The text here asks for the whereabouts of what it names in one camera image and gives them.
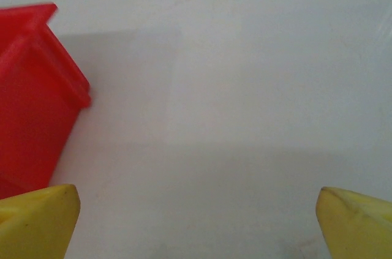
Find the red plastic block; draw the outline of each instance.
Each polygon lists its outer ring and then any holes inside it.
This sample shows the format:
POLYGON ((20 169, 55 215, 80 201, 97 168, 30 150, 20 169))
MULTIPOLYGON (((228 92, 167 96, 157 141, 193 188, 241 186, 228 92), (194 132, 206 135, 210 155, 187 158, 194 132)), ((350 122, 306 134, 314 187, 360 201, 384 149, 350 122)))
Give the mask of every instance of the red plastic block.
POLYGON ((46 187, 89 83, 50 31, 54 4, 0 9, 0 198, 46 187))

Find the red plastic object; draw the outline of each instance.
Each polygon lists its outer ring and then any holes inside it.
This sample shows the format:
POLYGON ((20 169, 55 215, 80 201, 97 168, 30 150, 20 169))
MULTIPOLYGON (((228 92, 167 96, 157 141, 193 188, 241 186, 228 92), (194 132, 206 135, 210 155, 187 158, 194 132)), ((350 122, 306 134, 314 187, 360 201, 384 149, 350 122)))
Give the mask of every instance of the red plastic object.
POLYGON ((0 198, 46 187, 89 83, 50 31, 54 4, 0 9, 0 198))

